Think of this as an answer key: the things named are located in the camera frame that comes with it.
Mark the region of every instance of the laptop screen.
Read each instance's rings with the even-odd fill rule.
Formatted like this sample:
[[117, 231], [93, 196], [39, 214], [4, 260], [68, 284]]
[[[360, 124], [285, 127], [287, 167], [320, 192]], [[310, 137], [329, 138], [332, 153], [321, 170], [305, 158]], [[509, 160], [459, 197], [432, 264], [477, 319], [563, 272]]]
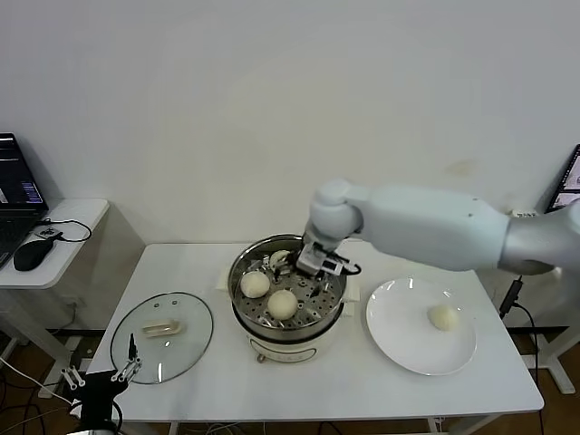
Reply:
[[33, 174], [12, 134], [0, 133], [0, 209], [45, 208]]

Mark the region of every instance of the pot handle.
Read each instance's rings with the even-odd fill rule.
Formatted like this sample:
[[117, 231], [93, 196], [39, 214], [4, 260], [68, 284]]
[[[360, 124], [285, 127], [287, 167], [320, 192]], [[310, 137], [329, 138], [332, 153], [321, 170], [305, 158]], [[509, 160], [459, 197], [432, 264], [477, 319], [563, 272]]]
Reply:
[[361, 287], [356, 278], [352, 276], [349, 276], [346, 280], [342, 302], [344, 303], [344, 309], [341, 317], [353, 317], [357, 303], [361, 302]]
[[229, 268], [224, 267], [219, 273], [219, 278], [216, 283], [216, 290], [227, 292], [227, 277], [229, 276]]

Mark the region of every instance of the stainless steel steamer basket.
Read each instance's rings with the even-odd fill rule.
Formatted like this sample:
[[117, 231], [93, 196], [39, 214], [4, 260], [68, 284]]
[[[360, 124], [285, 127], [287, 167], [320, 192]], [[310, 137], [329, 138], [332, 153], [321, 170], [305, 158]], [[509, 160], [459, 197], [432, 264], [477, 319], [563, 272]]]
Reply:
[[[227, 290], [237, 320], [256, 337], [273, 343], [301, 343], [323, 334], [336, 322], [343, 310], [345, 276], [327, 275], [322, 280], [292, 273], [281, 275], [277, 282], [267, 267], [269, 256], [285, 249], [294, 251], [302, 246], [300, 236], [271, 236], [247, 247], [229, 270]], [[257, 299], [244, 296], [239, 288], [244, 273], [260, 270], [270, 278], [270, 290]], [[268, 297], [275, 291], [290, 289], [298, 299], [298, 311], [293, 318], [278, 321], [267, 311]]]

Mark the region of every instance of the white robotic arm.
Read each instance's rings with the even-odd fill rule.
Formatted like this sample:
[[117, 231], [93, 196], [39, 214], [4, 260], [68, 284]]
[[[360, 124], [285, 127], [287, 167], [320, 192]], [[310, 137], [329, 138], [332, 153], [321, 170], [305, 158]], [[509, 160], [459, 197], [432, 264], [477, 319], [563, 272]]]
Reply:
[[561, 266], [577, 272], [580, 202], [549, 215], [510, 218], [470, 195], [365, 188], [335, 179], [314, 194], [296, 265], [312, 275], [332, 271], [327, 260], [347, 237], [366, 240], [385, 254], [454, 271], [499, 267], [535, 275]]

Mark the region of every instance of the black mouse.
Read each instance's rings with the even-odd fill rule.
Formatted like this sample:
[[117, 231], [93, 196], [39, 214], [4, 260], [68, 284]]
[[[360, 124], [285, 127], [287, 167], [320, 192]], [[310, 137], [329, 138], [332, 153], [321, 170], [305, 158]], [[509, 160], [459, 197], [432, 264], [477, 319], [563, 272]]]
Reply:
[[35, 240], [28, 242], [14, 252], [14, 269], [26, 272], [37, 268], [53, 249], [54, 240]]

